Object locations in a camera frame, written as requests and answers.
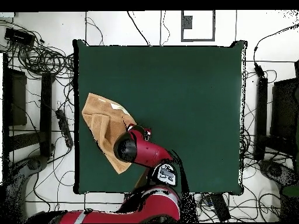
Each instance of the floor tile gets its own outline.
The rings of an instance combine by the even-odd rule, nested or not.
[[[86,194],[87,202],[123,203],[123,193],[90,192]]]
[[[94,211],[116,212],[121,204],[86,204],[86,208]]]

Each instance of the power cord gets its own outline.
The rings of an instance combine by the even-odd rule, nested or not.
[[[102,36],[102,39],[101,39],[101,41],[100,41],[99,46],[101,45],[101,43],[103,43],[103,46],[104,46],[103,34],[102,34],[102,31],[100,30],[100,28],[97,27],[96,23],[95,23],[90,17],[86,17],[86,18],[85,18],[85,21],[86,21],[87,24],[90,24],[91,26],[94,26],[94,27],[96,27],[96,28],[99,30],[100,35]]]
[[[170,36],[171,36],[170,31],[168,30],[168,28],[165,26],[165,23],[164,23],[165,15],[166,15],[166,11],[164,12],[164,17],[163,17],[163,21],[162,21],[162,23],[163,23],[164,28],[166,28],[167,31],[168,31],[168,37],[167,37],[167,40],[163,42],[162,46],[163,46],[166,42],[168,42],[168,40],[169,40],[169,38],[170,38]]]
[[[127,11],[127,14],[128,14],[128,16],[129,16],[129,18],[132,20],[132,22],[133,22],[134,26],[136,27],[137,31],[140,33],[140,35],[143,37],[143,39],[144,39],[145,42],[147,43],[147,45],[150,46],[150,45],[151,45],[150,42],[148,42],[147,39],[143,36],[143,34],[140,32],[140,30],[139,30],[139,28],[137,27],[137,25],[136,25],[134,19],[132,18],[132,16],[130,15],[130,13],[129,13],[128,11]]]

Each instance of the green table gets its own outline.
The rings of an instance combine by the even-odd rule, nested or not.
[[[99,150],[81,114],[88,93],[118,102],[152,128],[152,142],[175,150],[190,191],[241,192],[243,41],[232,47],[73,45],[76,193],[129,192],[144,171],[132,164],[118,175]]]

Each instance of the electronic device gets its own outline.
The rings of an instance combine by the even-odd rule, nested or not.
[[[274,180],[281,186],[291,186],[298,182],[299,176],[294,170],[278,162],[261,160],[259,162],[260,172],[270,180]]]
[[[225,222],[231,219],[230,212],[228,207],[224,201],[224,197],[222,194],[210,194],[211,201],[214,206],[214,211],[219,218],[220,222]]]
[[[20,30],[6,28],[4,39],[32,47],[34,45],[35,36]]]
[[[55,111],[55,113],[56,113],[56,117],[59,119],[58,125],[59,125],[59,129],[61,130],[64,136],[65,144],[68,148],[72,148],[74,142],[72,140],[71,132],[69,131],[68,128],[67,118],[61,109]]]

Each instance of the towel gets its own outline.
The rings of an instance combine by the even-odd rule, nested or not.
[[[113,146],[129,124],[136,124],[132,116],[118,103],[93,93],[88,94],[82,116],[115,171],[118,174],[126,171],[131,163],[118,160]]]

